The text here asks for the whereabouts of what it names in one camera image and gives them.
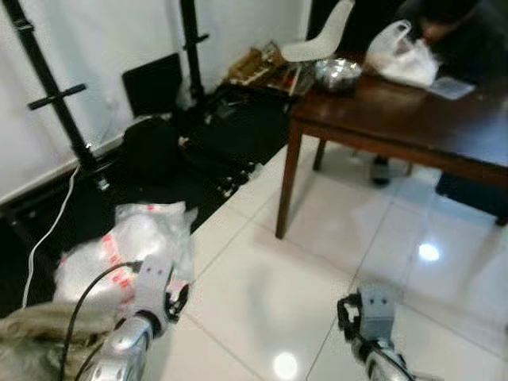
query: wooden table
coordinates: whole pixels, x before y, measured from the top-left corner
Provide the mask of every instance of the wooden table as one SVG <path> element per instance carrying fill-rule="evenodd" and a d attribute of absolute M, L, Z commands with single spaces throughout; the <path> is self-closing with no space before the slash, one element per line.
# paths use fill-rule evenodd
<path fill-rule="evenodd" d="M 278 238 L 286 232 L 303 134 L 320 139 L 314 170 L 332 140 L 508 190 L 508 79 L 458 101 L 369 75 L 350 97 L 311 90 L 292 112 Z"/>

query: black shoe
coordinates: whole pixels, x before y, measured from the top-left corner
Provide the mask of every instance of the black shoe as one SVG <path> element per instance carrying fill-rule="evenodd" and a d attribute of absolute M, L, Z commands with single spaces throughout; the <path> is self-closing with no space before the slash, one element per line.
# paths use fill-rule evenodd
<path fill-rule="evenodd" d="M 378 187 L 386 187 L 390 184 L 390 167 L 388 159 L 377 156 L 371 165 L 371 181 Z"/>

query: dark clothing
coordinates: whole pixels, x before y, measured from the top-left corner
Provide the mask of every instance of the dark clothing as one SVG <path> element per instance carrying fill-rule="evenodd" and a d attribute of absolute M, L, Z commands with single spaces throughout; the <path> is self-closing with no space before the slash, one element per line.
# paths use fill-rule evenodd
<path fill-rule="evenodd" d="M 422 38 L 421 16 L 425 0 L 407 0 L 395 20 L 406 19 L 411 37 Z M 492 5 L 481 2 L 475 12 L 457 29 L 431 46 L 442 62 L 441 71 L 472 83 L 508 75 L 508 39 L 506 24 Z"/>

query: white plastic bag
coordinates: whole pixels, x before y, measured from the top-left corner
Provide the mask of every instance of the white plastic bag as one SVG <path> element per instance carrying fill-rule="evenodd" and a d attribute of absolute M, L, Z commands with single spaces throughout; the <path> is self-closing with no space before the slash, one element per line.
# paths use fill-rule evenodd
<path fill-rule="evenodd" d="M 426 88 L 434 82 L 439 64 L 423 40 L 411 41 L 410 30 L 407 20 L 388 25 L 371 42 L 365 63 L 390 81 Z"/>
<path fill-rule="evenodd" d="M 129 204 L 117 207 L 117 224 L 101 239 L 83 244 L 63 255 L 56 270 L 53 302 L 77 302 L 88 285 L 115 264 L 165 256 L 175 265 L 181 283 L 193 280 L 191 223 L 195 212 L 185 213 L 185 203 L 171 205 Z M 119 268 L 101 280 L 87 296 L 87 303 L 118 307 L 134 296 L 136 275 Z"/>

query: person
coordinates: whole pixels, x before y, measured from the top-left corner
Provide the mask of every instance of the person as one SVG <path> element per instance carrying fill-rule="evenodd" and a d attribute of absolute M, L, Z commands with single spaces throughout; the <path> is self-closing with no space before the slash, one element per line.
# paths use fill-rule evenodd
<path fill-rule="evenodd" d="M 407 0 L 394 19 L 411 23 L 410 37 L 425 40 L 440 73 L 475 84 L 508 74 L 507 23 L 487 0 Z M 374 159 L 371 180 L 390 182 L 388 158 Z"/>

